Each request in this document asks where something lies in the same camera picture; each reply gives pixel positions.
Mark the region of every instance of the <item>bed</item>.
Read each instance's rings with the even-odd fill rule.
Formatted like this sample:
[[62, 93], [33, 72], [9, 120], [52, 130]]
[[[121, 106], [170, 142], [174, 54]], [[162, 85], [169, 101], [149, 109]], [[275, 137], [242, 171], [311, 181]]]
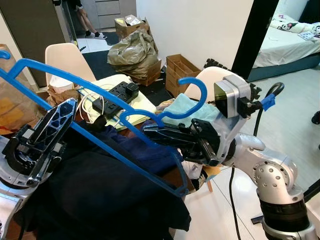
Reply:
[[309, 69], [320, 62], [320, 38], [306, 41], [297, 33], [269, 27], [248, 81]]

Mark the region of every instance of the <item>dark carpet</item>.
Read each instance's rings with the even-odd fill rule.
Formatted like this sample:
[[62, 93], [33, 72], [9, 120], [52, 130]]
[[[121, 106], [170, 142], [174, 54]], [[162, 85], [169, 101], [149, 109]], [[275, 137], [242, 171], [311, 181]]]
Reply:
[[118, 37], [118, 35], [116, 34], [115, 31], [113, 31], [113, 32], [104, 31], [102, 33], [103, 33], [103, 35], [105, 35], [107, 37], [106, 43], [108, 45], [115, 45], [115, 44], [117, 44], [119, 42], [119, 37]]
[[[82, 54], [97, 80], [119, 74], [107, 63], [109, 51], [96, 51]], [[165, 80], [155, 81], [149, 86], [139, 85], [139, 90], [158, 106], [163, 101], [169, 100], [172, 96], [165, 89]]]

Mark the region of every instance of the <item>white chair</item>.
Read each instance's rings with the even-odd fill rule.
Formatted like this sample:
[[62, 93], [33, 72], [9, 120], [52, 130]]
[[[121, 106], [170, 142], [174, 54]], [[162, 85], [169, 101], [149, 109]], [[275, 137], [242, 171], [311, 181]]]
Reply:
[[[196, 78], [200, 79], [206, 86], [208, 92], [206, 102], [215, 100], [214, 83], [221, 81], [223, 77], [231, 74], [234, 73], [221, 67], [210, 66], [202, 70], [198, 76], [196, 76]], [[194, 84], [190, 84], [184, 94], [192, 99], [200, 99], [200, 89]]]
[[[47, 46], [45, 49], [45, 64], [64, 70], [89, 82], [96, 81], [80, 50], [73, 43], [59, 43]], [[50, 73], [45, 73], [47, 86], [51, 79]]]

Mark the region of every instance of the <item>box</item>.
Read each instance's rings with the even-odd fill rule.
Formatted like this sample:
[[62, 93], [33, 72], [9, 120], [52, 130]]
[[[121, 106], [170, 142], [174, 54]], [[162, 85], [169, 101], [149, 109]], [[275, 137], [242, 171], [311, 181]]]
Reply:
[[137, 82], [139, 84], [149, 86], [156, 79], [158, 79], [160, 77], [160, 74], [161, 74], [161, 60], [157, 61], [155, 64], [153, 64], [151, 67], [149, 67], [146, 79], [134, 77], [134, 76], [131, 76], [131, 78], [132, 78], [132, 80], [134, 80], [135, 82]]
[[119, 38], [124, 39], [125, 37], [129, 36], [131, 33], [138, 29], [146, 29], [146, 31], [149, 30], [149, 25], [146, 22], [146, 19], [144, 21], [141, 21], [141, 23], [128, 26], [126, 23], [126, 19], [124, 17], [116, 18], [114, 19], [115, 24], [115, 32], [119, 36]]
[[181, 54], [166, 57], [166, 64], [181, 78], [196, 77], [201, 71]]
[[196, 77], [201, 71], [181, 54], [166, 57], [165, 89], [175, 98], [184, 93], [189, 84], [179, 85], [178, 80], [184, 77]]

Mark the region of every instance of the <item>wall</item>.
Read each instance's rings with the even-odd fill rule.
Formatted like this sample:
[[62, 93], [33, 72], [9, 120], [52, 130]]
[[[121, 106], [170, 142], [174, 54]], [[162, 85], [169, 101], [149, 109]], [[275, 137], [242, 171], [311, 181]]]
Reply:
[[136, 0], [159, 57], [182, 54], [202, 69], [213, 58], [231, 69], [253, 0]]
[[285, 14], [298, 21], [307, 2], [308, 0], [279, 0], [274, 13]]
[[[22, 55], [6, 25], [6, 22], [0, 12], [0, 43], [1, 44], [6, 44], [8, 46], [8, 48], [10, 49], [13, 57], [15, 58], [16, 61], [18, 61], [19, 59], [22, 59]], [[28, 80], [28, 82], [31, 84], [31, 86], [33, 87], [33, 90], [38, 91], [38, 87], [37, 84], [34, 80], [34, 77], [31, 75], [30, 71], [28, 68], [24, 68], [23, 69], [23, 73], [26, 77], [26, 79]]]

